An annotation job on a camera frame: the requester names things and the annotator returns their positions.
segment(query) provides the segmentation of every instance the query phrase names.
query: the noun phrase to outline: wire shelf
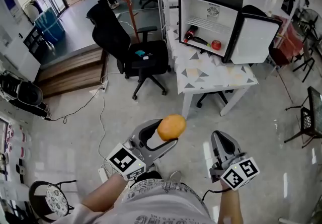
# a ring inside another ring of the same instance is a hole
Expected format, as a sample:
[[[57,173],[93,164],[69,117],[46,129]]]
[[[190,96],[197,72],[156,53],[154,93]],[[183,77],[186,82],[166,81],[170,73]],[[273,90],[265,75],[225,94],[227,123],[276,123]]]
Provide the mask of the wire shelf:
[[[229,34],[230,33],[230,27],[221,25],[219,23],[216,23],[212,20],[203,19],[200,17],[191,17],[186,21],[187,24],[195,25],[200,28],[207,29],[209,31],[215,32],[215,33],[223,33],[223,34]]]

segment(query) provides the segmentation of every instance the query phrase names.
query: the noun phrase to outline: wooden step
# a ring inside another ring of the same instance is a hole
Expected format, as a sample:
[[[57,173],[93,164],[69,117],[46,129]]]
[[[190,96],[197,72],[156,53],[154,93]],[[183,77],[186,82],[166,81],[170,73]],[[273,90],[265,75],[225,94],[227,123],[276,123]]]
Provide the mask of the wooden step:
[[[104,53],[101,48],[87,51],[75,57],[71,57],[63,62],[59,62],[40,72],[37,83],[47,82],[63,74],[70,73],[79,69],[103,63]]]
[[[99,85],[101,84],[103,71],[103,63],[84,69],[78,69],[51,79],[45,84],[40,85],[40,88],[43,92],[44,98],[48,98],[90,86]]]

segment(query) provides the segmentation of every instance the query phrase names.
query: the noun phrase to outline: wooden pole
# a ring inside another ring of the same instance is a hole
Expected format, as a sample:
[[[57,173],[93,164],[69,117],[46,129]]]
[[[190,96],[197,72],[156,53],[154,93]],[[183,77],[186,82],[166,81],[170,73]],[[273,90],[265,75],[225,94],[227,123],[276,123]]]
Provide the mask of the wooden pole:
[[[139,35],[137,34],[137,30],[136,30],[136,24],[135,24],[135,20],[134,20],[133,11],[132,11],[131,1],[130,0],[126,0],[126,4],[127,4],[127,7],[129,8],[131,22],[132,22],[132,25],[133,25],[133,29],[134,29],[134,32],[135,32],[135,36],[136,36],[137,42],[140,43],[140,38],[139,38]]]

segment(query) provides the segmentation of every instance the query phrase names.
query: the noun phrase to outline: forearm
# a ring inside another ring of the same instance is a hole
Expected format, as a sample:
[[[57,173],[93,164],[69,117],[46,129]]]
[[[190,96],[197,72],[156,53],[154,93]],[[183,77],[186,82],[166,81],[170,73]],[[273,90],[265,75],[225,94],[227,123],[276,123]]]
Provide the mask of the forearm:
[[[218,224],[243,224],[241,214],[238,191],[229,190],[222,193]]]
[[[112,175],[108,181],[102,184],[99,188],[90,193],[82,204],[91,211],[105,212],[112,207],[116,199],[120,196],[127,185],[119,174]]]

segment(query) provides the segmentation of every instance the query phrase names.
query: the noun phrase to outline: yellow object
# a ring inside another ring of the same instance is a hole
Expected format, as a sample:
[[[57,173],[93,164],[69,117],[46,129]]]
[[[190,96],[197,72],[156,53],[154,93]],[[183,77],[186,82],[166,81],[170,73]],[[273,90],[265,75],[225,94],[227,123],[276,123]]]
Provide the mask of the yellow object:
[[[186,120],[181,115],[169,115],[157,127],[157,133],[163,141],[178,138],[186,129]]]

